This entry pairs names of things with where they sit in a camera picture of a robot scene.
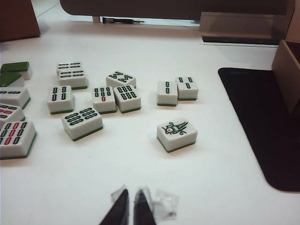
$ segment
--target cardboard box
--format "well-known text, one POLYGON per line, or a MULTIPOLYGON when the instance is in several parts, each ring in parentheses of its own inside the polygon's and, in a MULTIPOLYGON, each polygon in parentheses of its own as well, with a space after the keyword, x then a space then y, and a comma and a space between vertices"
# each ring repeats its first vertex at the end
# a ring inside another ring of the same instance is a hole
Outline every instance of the cardboard box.
POLYGON ((285 40, 281 40, 272 69, 293 118, 300 117, 300 0, 296 0, 285 40))
POLYGON ((40 35, 30 0, 0 0, 0 41, 40 35))

